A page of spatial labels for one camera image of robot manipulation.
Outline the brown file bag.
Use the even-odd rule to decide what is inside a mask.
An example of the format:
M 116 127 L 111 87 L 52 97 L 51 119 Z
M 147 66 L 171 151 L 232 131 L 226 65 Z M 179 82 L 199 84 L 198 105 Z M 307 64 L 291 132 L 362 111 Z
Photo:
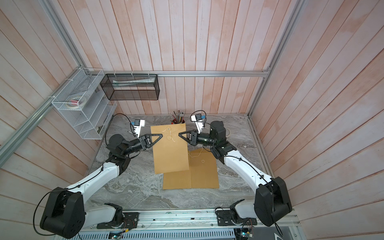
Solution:
M 152 126 L 152 134 L 163 137 L 153 146 L 156 174 L 187 171 L 189 169 L 188 144 L 179 137 L 186 131 L 185 124 Z
M 163 189 L 164 190 L 177 190 L 177 189 L 191 189 L 191 171 L 179 171 L 164 173 Z
M 218 189 L 217 160 L 203 148 L 189 151 L 192 189 Z

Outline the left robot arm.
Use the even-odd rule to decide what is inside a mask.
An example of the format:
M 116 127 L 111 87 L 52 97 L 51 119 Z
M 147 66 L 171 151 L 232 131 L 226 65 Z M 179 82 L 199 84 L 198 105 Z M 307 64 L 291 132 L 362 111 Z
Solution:
M 66 239 L 75 237 L 81 229 L 93 225 L 121 228 L 125 222 L 121 206 L 106 203 L 86 210 L 85 203 L 101 187 L 128 168 L 130 154 L 152 148 L 162 137 L 162 134 L 145 134 L 127 141 L 120 134 L 111 136 L 107 144 L 109 157 L 100 168 L 73 185 L 57 187 L 45 194 L 48 200 L 40 228 L 47 231 L 47 236 L 58 235 Z

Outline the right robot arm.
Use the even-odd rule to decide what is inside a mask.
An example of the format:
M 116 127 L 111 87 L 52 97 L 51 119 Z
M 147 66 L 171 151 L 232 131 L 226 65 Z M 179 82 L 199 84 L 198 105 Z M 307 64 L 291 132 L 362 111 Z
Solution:
M 253 190 L 255 196 L 252 200 L 242 199 L 230 206 L 233 224 L 245 225 L 252 219 L 259 219 L 267 227 L 274 225 L 278 234 L 283 235 L 277 222 L 293 210 L 285 181 L 271 177 L 248 161 L 227 140 L 222 121 L 213 121 L 209 133 L 197 129 L 181 132 L 179 137 L 192 146 L 210 147 L 213 156 L 235 171 Z

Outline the black mesh basket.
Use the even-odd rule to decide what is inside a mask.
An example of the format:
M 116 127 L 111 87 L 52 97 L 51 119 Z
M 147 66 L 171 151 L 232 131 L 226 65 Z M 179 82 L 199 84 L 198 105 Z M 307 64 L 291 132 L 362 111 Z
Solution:
M 112 101 L 157 101 L 160 95 L 155 74 L 106 74 L 101 87 Z

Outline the tape roll in rack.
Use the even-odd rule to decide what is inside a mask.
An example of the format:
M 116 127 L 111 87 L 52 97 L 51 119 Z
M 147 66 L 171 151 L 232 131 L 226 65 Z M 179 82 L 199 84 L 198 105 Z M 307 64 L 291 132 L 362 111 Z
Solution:
M 67 108 L 67 109 L 71 109 L 71 110 L 75 110 L 75 109 L 79 109 L 79 108 L 82 108 L 83 106 L 85 105 L 85 100 L 83 97 L 81 96 L 74 96 L 74 97 L 71 97 L 67 103 L 64 104 L 64 106 Z

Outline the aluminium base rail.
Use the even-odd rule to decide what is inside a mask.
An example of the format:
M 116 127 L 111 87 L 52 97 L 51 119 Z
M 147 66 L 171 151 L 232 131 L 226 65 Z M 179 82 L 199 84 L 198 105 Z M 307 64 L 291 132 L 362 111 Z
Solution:
M 230 209 L 171 209 L 171 210 L 137 210 L 122 211 L 124 219 L 116 223 L 84 223 L 83 227 L 71 234 L 71 237 L 86 231 L 111 230 L 180 230 L 180 229 L 250 229 L 265 228 L 259 219 L 240 219 L 233 217 Z

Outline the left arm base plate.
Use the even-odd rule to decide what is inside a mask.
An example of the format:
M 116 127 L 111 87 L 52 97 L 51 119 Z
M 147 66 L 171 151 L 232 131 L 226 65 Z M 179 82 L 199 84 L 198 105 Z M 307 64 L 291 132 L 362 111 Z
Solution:
M 139 220 L 139 212 L 122 212 L 107 223 L 97 224 L 97 229 L 135 229 Z

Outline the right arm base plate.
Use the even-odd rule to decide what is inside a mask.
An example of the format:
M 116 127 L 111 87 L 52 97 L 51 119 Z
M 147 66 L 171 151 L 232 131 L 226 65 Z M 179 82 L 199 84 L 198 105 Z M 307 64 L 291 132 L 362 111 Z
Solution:
M 215 214 L 219 226 L 256 226 L 257 219 L 254 218 L 241 218 L 234 210 L 224 210 L 216 208 Z

